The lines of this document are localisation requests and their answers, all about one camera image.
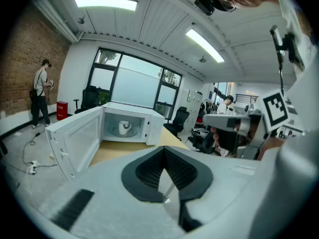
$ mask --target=wooden desk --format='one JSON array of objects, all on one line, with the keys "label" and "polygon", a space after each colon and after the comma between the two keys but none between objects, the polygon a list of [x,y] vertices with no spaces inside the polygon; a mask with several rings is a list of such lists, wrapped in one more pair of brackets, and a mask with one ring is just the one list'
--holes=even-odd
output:
[{"label": "wooden desk", "polygon": [[189,150],[189,148],[185,144],[183,144],[173,134],[171,134],[171,132],[169,132],[165,127],[163,127],[161,131],[161,140],[159,142],[159,145],[156,146],[147,146],[145,143],[141,142],[102,141],[100,148],[98,149],[90,163],[90,166],[105,160],[121,157],[138,150],[158,146],[175,146]]}]

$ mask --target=camera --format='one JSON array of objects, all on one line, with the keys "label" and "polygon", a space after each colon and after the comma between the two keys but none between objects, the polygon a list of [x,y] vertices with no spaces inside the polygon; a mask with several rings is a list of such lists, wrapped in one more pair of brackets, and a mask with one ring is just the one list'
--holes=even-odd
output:
[{"label": "camera", "polygon": [[196,0],[195,5],[207,16],[211,16],[215,9],[227,11],[219,0]]},{"label": "camera", "polygon": [[207,16],[211,16],[215,8],[210,0],[196,0],[195,5]]}]

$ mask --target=microwave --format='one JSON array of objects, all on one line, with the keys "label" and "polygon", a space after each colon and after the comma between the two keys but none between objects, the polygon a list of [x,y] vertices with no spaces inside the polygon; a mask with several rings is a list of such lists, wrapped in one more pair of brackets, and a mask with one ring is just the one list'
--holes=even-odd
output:
[{"label": "microwave", "polygon": [[48,126],[46,135],[70,180],[88,168],[103,140],[157,145],[163,124],[164,117],[152,109],[109,102]]}]

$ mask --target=brick wall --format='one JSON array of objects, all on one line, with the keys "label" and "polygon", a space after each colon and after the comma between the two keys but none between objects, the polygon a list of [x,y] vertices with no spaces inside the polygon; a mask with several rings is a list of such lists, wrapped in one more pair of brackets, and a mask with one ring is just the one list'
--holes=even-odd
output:
[{"label": "brick wall", "polygon": [[7,44],[0,55],[0,111],[12,115],[30,109],[29,91],[42,60],[50,60],[48,79],[54,80],[50,102],[57,102],[60,73],[70,42],[29,4],[17,19]]}]

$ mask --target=ceiling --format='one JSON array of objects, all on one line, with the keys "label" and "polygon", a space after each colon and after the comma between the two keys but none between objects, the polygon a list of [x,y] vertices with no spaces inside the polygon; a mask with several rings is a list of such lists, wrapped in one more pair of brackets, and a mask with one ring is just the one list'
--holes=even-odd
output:
[{"label": "ceiling", "polygon": [[[128,11],[78,8],[74,0],[49,0],[74,33],[84,31],[144,45],[163,58],[176,60],[181,68],[206,83],[280,83],[278,60],[269,32],[277,25],[281,36],[286,33],[286,21],[278,5],[265,3],[259,8],[232,13],[216,10],[207,17],[194,5],[195,0],[137,1],[136,11]],[[84,24],[77,22],[81,17],[85,17]],[[219,51],[225,62],[217,63],[185,35],[192,28]],[[206,63],[200,63],[202,56]],[[284,63],[283,78],[288,86],[296,80],[289,62]]]}]

